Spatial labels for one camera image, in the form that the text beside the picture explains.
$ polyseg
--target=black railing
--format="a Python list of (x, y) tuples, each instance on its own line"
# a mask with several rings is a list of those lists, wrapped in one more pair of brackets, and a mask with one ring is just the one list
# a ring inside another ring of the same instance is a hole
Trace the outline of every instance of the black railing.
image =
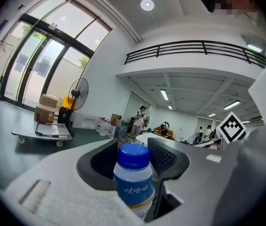
[(185, 40), (143, 48), (127, 54), (125, 64), (144, 58), (184, 53), (223, 55), (241, 59), (262, 68), (266, 66), (266, 58), (260, 53), (238, 45), (209, 40)]

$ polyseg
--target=doorway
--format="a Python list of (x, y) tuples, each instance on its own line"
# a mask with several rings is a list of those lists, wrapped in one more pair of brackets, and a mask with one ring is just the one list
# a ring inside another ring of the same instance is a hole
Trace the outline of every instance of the doorway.
[(34, 111), (50, 69), (64, 47), (57, 38), (34, 29), (13, 62), (4, 100)]

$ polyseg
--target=plastic bottle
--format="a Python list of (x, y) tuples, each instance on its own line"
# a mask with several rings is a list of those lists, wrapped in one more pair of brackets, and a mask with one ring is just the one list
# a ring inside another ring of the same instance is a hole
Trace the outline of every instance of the plastic bottle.
[(113, 139), (115, 134), (116, 126), (115, 124), (112, 124), (108, 130), (108, 137)]
[(150, 151), (142, 145), (126, 144), (118, 149), (113, 180), (118, 196), (141, 219), (145, 219), (154, 198)]
[(108, 133), (108, 122), (107, 122), (107, 120), (104, 120), (101, 127), (100, 127), (99, 134), (101, 136), (105, 136), (105, 135), (107, 135), (107, 133)]
[(96, 122), (95, 130), (96, 130), (97, 132), (100, 131), (101, 125), (102, 125), (102, 123), (103, 123), (104, 120), (105, 120), (105, 118), (101, 118), (101, 117), (100, 117), (100, 119)]

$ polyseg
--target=gray floor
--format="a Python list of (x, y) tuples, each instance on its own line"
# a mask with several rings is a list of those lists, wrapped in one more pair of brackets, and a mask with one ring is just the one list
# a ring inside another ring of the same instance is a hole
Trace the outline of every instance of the gray floor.
[(20, 145), (18, 137), (10, 133), (19, 118), (33, 120), (33, 113), (0, 101), (0, 189), (5, 189), (12, 180), (52, 153), (108, 139), (95, 130), (73, 129), (73, 140), (64, 142), (62, 147), (35, 139), (27, 139)]

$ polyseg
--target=ceiling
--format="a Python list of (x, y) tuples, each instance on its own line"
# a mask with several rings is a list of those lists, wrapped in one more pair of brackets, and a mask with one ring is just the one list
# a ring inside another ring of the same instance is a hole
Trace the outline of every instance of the ceiling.
[[(141, 9), (142, 0), (107, 0), (130, 23), (139, 35), (153, 30), (162, 24), (181, 21), (185, 16), (202, 16), (210, 13), (200, 0), (152, 0), (155, 7), (151, 11)], [(224, 15), (223, 10), (215, 10), (214, 15)]]
[[(233, 111), (242, 121), (260, 117), (260, 113), (248, 93), (251, 83), (224, 76), (201, 73), (156, 73), (130, 76), (129, 79), (150, 96), (158, 107), (172, 105), (176, 111), (223, 120)], [(160, 92), (165, 89), (169, 100)], [(234, 101), (241, 103), (230, 110), (224, 107)]]

